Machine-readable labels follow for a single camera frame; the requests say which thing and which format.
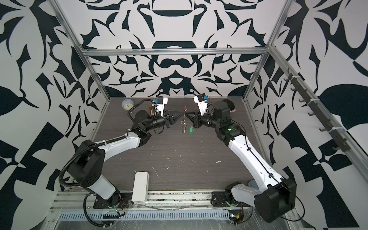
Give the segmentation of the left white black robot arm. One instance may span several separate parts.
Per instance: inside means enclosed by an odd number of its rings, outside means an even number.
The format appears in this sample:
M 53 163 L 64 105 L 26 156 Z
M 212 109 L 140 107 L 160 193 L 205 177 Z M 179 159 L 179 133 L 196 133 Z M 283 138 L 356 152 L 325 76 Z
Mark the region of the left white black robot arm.
M 61 186 L 80 186 L 104 201 L 116 203 L 118 189 L 102 175 L 104 163 L 127 150 L 145 145 L 151 137 L 150 130 L 174 125 L 184 111 L 163 111 L 162 116 L 151 116 L 140 110 L 132 118 L 133 126 L 126 134 L 99 143 L 84 141 L 62 168 L 58 181 Z

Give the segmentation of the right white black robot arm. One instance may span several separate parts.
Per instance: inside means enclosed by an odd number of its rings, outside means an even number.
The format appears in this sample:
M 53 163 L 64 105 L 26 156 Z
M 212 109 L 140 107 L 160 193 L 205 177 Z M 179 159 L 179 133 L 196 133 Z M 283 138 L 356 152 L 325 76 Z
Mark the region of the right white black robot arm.
M 252 175 L 257 187 L 233 183 L 226 187 L 231 199 L 256 208 L 261 218 L 271 223 L 295 207 L 297 185 L 291 178 L 276 172 L 257 152 L 246 136 L 245 128 L 231 117 L 225 101 L 216 102 L 209 113 L 206 103 L 198 103 L 199 110 L 186 113 L 193 127 L 215 129 L 217 137 L 236 156 Z

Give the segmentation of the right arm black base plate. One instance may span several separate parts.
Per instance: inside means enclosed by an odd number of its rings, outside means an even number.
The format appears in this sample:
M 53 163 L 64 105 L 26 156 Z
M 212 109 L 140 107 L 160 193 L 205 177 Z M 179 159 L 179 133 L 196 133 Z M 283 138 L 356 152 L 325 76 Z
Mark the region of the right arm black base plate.
M 234 199 L 231 189 L 239 185 L 240 182 L 234 182 L 225 187 L 223 192 L 212 192 L 210 203 L 215 208 L 223 208 L 223 207 L 240 207 L 241 202 L 238 202 Z

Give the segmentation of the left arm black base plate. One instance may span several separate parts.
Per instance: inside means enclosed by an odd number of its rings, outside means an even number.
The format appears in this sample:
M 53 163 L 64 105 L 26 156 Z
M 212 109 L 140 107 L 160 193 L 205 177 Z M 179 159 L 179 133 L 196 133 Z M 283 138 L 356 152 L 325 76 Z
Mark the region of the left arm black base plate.
M 94 202 L 94 209 L 107 209 L 116 207 L 118 209 L 124 209 L 128 206 L 129 201 L 132 199 L 132 192 L 122 192 L 119 195 L 113 194 L 108 200 L 103 199 L 99 195 L 96 196 Z

